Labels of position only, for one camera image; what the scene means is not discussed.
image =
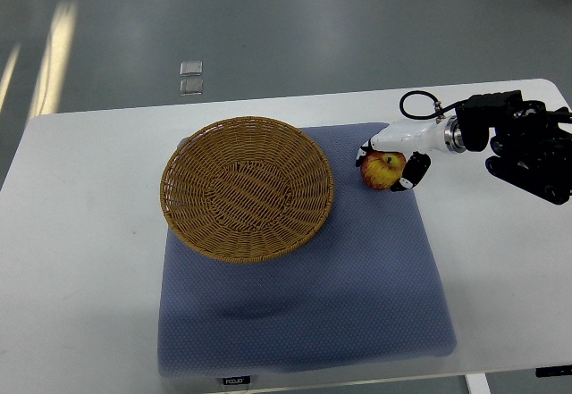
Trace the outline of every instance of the blue cushion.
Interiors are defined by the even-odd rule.
[[[359,146],[384,126],[304,129],[330,161],[335,197],[323,228],[286,256],[220,262],[168,231],[158,338],[163,376],[299,372],[445,356],[455,348],[413,191],[374,191],[354,165]]]

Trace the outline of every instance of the red apple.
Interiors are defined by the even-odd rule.
[[[361,164],[361,177],[372,189],[386,190],[401,178],[406,162],[403,153],[374,151]]]

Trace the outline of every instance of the wicker basket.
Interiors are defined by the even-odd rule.
[[[264,117],[213,123],[185,139],[164,169],[161,207],[199,253],[256,263],[293,251],[324,224],[333,176],[301,130]]]

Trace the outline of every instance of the black label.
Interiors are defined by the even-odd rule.
[[[223,378],[223,385],[248,385],[248,384],[250,384],[250,376]]]

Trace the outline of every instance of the white table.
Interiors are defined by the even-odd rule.
[[[426,88],[443,106],[546,80]],[[0,392],[221,390],[165,384],[156,330],[167,230],[159,181],[178,142],[239,115],[298,127],[392,122],[408,89],[40,116],[0,193]],[[446,357],[261,375],[251,392],[572,364],[572,204],[493,178],[483,153],[432,155],[416,197],[458,338]]]

